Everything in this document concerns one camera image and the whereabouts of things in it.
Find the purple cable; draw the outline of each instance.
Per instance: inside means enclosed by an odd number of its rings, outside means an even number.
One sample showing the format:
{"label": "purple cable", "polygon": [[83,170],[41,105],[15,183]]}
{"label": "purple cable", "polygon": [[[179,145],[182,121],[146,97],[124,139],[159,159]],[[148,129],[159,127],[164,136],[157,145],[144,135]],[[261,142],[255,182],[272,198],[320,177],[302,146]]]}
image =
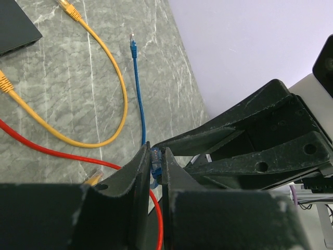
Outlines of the purple cable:
{"label": "purple cable", "polygon": [[295,204],[296,208],[298,206],[298,201],[297,201],[297,193],[296,193],[296,189],[294,186],[289,186],[291,193],[292,193],[292,199],[293,199],[293,203]]}

